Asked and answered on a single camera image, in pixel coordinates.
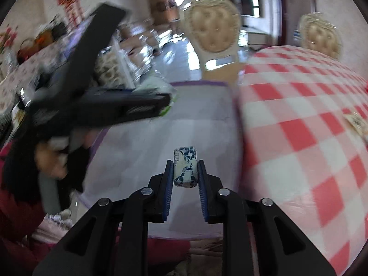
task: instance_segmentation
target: person's hand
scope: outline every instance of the person's hand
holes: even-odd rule
[[[67,168],[60,162],[58,153],[45,142],[37,144],[34,161],[37,169],[50,177],[62,180],[68,173]]]

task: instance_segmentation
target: checkered tablecloth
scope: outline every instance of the checkered tablecloth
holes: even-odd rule
[[[321,53],[271,47],[245,66],[247,198],[272,198],[343,272],[368,238],[368,151],[344,113],[368,117],[367,81]]]

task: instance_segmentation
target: curtain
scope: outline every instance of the curtain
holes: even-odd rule
[[[167,24],[179,18],[179,12],[174,0],[149,0],[149,4],[155,25]]]

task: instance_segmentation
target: red hanging ornament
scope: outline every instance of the red hanging ornament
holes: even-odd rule
[[[83,11],[79,0],[57,0],[58,4],[64,6],[69,24],[77,27],[84,20]]]

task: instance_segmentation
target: triangular cutout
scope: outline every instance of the triangular cutout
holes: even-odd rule
[[[282,242],[285,255],[290,255],[305,249],[305,245],[298,239],[295,233],[279,218],[275,218],[277,231]]]
[[[80,230],[77,237],[75,237],[68,245],[66,250],[84,256],[88,247],[88,242],[91,237],[93,228],[95,227],[96,218],[92,218],[88,223]]]

